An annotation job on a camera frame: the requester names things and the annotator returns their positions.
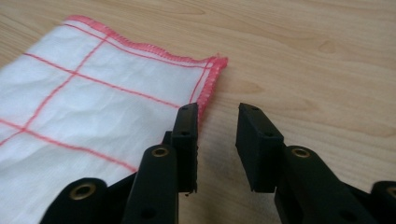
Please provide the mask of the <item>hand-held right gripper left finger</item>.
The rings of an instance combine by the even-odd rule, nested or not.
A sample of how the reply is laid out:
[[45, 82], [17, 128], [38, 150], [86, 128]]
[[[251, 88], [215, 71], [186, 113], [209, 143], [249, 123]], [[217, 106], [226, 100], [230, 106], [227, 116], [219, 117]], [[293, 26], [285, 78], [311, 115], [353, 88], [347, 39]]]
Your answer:
[[197, 190], [198, 104], [177, 111], [174, 128], [145, 150], [120, 224], [177, 224], [178, 195]]

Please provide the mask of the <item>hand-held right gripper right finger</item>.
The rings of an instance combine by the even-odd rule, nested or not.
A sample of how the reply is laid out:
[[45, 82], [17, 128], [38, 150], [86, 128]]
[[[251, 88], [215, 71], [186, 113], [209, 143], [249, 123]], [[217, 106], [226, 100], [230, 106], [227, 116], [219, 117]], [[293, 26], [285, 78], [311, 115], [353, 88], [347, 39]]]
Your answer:
[[254, 105], [239, 105], [236, 148], [250, 188], [275, 195], [282, 224], [371, 224], [369, 212], [320, 156], [286, 146]]

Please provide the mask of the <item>white cloth with red grid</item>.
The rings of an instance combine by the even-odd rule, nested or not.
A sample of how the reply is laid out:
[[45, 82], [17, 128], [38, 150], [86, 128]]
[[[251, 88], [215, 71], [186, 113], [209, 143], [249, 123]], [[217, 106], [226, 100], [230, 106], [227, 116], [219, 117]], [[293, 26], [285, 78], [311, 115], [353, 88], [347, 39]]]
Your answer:
[[133, 174], [227, 61], [176, 56], [67, 18], [0, 68], [0, 224], [38, 224], [69, 183]]

